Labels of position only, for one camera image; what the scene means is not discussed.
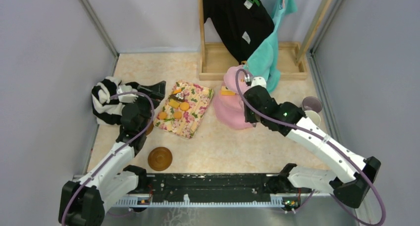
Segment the chocolate cake slice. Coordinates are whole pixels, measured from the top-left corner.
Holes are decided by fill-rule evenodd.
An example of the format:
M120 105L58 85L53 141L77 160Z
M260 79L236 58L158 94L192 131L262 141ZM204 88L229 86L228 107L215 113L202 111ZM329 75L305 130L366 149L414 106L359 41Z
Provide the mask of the chocolate cake slice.
M169 96L169 98L171 100L175 100L175 101L180 102L180 103L185 101L184 93L183 92L171 94Z

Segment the teal t-shirt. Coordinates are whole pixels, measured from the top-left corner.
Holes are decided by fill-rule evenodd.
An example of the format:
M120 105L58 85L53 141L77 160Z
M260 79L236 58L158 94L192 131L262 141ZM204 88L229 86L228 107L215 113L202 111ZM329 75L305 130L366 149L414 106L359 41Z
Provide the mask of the teal t-shirt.
M281 0L276 0L273 12L270 15L274 23L273 32L262 41L244 66L244 69L253 76L261 76L266 80L266 89L270 93L277 87L281 76L281 72L277 68L279 56L278 30L284 17L297 11L294 0L285 1L285 8L279 9Z

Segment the round smooth biscuit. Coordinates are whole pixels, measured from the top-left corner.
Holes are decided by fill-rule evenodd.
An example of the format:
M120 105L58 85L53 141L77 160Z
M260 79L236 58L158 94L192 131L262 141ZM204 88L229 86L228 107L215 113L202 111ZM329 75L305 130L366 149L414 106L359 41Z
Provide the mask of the round smooth biscuit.
M175 119L181 119L183 117L183 113L182 112L174 112L173 117Z

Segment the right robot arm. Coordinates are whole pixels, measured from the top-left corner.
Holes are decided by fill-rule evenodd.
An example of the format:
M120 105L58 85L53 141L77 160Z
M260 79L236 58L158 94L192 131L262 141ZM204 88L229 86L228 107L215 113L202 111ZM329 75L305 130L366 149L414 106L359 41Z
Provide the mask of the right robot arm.
M284 192L310 188L333 194L342 204L357 209L374 183L381 161L364 158L323 132L304 111L291 102L277 103L262 86L244 93L245 121L261 123L271 131L304 146L329 167L320 170L287 164L279 187Z

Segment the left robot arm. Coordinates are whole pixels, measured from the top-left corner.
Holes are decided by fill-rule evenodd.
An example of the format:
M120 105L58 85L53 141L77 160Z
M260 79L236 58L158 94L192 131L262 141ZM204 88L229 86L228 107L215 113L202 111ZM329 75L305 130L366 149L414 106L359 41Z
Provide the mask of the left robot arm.
M93 169L63 186L60 224L99 226L109 209L124 195L147 190L146 170L130 162L145 144L165 90L165 81L141 85L123 83L114 77L106 77L92 88L92 110L98 123L118 126L119 134L110 151Z

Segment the yellow cake slice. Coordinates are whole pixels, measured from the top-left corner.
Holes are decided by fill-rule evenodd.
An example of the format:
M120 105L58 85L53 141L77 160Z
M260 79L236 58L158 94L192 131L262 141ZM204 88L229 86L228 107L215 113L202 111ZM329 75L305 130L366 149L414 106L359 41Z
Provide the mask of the yellow cake slice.
M220 94L224 96L234 96L236 93L229 90L226 86L221 86Z

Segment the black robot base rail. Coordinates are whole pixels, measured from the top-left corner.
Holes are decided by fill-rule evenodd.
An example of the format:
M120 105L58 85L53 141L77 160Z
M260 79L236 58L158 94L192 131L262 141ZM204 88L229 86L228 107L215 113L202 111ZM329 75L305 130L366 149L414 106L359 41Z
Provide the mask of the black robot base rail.
M153 173L146 183L124 195L115 207L280 208L300 206L308 188L296 188L277 173Z

